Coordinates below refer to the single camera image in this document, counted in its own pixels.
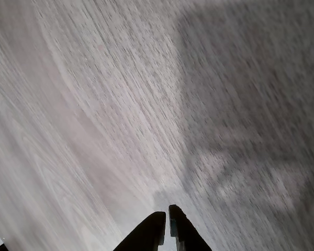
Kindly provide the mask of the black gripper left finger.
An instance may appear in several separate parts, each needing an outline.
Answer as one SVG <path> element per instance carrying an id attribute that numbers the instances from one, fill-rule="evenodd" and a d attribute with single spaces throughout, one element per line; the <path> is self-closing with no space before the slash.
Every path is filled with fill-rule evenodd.
<path id="1" fill-rule="evenodd" d="M 114 251 L 154 251 L 164 244 L 166 213 L 156 211 L 138 224 Z"/>

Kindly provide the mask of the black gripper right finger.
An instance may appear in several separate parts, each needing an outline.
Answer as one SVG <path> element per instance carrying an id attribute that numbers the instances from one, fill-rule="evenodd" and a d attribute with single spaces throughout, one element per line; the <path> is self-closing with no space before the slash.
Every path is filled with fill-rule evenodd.
<path id="1" fill-rule="evenodd" d="M 170 235 L 175 238 L 178 251 L 211 250 L 179 206 L 169 205 L 169 219 Z"/>

